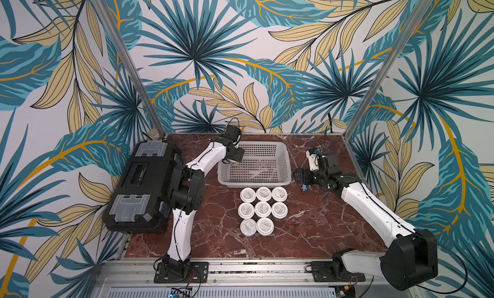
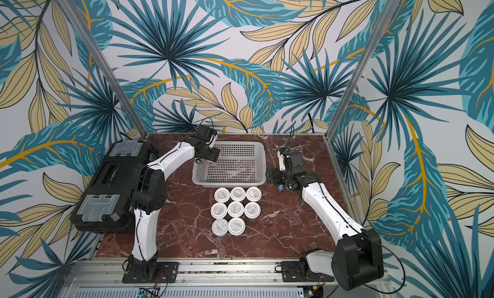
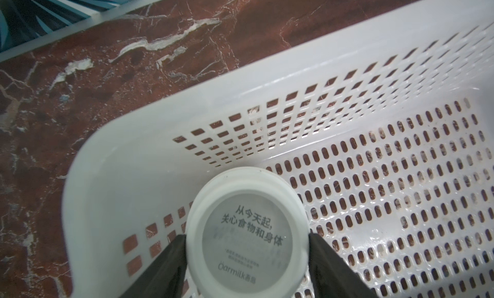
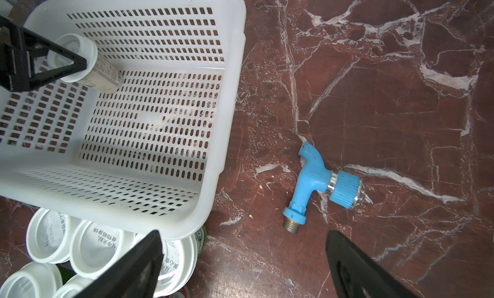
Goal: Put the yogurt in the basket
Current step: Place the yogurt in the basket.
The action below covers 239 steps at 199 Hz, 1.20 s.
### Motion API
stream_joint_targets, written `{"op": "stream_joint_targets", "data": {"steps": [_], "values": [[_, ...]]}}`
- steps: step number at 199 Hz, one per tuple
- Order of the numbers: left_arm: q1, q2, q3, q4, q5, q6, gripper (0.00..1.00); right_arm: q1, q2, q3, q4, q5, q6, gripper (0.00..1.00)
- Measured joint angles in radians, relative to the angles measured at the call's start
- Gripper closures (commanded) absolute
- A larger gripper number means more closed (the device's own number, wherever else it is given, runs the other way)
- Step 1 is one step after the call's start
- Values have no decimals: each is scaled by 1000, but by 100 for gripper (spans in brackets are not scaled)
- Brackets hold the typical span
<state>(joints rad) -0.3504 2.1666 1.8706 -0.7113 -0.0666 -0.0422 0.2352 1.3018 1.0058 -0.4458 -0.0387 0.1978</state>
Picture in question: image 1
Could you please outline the white plastic basket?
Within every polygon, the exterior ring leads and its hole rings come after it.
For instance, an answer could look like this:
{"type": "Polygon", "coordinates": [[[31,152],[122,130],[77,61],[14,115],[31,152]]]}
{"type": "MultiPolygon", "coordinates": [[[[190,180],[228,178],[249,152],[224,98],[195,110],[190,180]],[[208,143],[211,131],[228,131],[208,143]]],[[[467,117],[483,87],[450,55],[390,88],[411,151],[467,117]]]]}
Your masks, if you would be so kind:
{"type": "Polygon", "coordinates": [[[282,142],[241,141],[243,160],[238,163],[219,163],[217,180],[230,188],[274,188],[287,186],[292,181],[287,146],[282,142]]]}

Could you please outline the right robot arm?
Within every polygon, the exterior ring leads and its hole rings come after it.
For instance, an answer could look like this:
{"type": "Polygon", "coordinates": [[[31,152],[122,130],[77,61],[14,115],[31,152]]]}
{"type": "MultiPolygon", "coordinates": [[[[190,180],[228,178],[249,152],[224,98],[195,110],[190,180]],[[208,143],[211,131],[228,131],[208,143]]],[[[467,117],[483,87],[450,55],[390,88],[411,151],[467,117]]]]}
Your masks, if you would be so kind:
{"type": "Polygon", "coordinates": [[[318,186],[331,191],[356,212],[381,237],[385,252],[343,250],[333,254],[329,272],[334,279],[357,274],[385,279],[404,291],[438,276],[437,240],[428,230],[418,230],[392,212],[355,175],[344,173],[332,151],[306,151],[308,168],[294,171],[295,181],[307,191],[318,186]]]}

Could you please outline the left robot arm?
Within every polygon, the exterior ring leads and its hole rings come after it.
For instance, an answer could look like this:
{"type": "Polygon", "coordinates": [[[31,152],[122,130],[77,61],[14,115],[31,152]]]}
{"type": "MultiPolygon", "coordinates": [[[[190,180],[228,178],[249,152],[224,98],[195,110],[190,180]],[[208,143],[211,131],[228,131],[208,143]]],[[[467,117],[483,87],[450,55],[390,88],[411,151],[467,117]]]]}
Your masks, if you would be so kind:
{"type": "Polygon", "coordinates": [[[192,228],[204,200],[205,178],[215,165],[224,160],[233,163],[243,160],[244,149],[239,147],[241,136],[239,127],[228,125],[195,159],[175,166],[169,187],[173,214],[171,244],[163,257],[164,271],[168,274],[180,279],[188,276],[192,228]]]}

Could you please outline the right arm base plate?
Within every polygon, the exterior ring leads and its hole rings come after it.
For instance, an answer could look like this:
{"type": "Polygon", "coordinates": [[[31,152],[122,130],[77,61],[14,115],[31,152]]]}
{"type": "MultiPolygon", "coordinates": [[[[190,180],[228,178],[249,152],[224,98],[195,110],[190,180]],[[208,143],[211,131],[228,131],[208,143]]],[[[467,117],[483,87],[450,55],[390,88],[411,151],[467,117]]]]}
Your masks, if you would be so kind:
{"type": "Polygon", "coordinates": [[[313,276],[316,283],[349,283],[357,284],[366,281],[365,275],[348,272],[337,261],[313,261],[306,267],[306,272],[313,276]]]}

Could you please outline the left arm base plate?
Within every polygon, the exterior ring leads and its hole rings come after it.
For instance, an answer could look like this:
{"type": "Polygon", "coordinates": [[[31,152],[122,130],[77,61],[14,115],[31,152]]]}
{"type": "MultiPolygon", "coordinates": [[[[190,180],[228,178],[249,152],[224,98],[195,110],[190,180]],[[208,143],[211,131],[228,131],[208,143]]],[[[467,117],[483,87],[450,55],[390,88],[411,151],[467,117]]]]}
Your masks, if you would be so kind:
{"type": "Polygon", "coordinates": [[[155,284],[197,283],[208,280],[209,262],[187,262],[185,264],[164,263],[160,261],[155,268],[155,284]]]}

